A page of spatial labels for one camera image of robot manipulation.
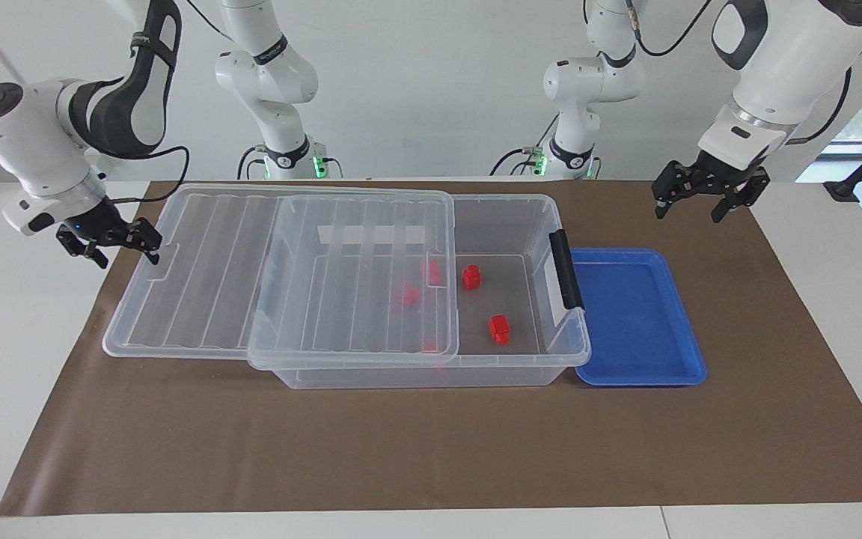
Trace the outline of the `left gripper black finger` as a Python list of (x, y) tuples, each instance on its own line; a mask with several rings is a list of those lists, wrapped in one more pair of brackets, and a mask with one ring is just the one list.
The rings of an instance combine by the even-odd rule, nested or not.
[(663, 219), (670, 211), (671, 205), (694, 195), (691, 175), (690, 167), (677, 161), (670, 161), (651, 183), (657, 219)]
[(742, 171), (739, 174), (715, 178), (714, 194), (720, 195), (721, 200), (711, 211), (712, 221), (718, 224), (729, 212), (742, 206), (755, 204), (770, 181), (766, 168), (762, 166), (754, 168), (753, 171)]

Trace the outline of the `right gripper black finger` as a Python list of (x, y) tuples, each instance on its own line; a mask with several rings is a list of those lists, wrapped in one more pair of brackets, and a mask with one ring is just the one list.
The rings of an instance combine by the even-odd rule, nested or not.
[(55, 238), (71, 257), (82, 257), (95, 263), (100, 269), (108, 267), (107, 257), (100, 251), (95, 241), (83, 243), (82, 239), (69, 228), (57, 228)]
[(161, 243), (162, 235), (146, 218), (140, 217), (130, 222), (129, 249), (146, 256), (153, 266), (156, 266), (160, 260)]

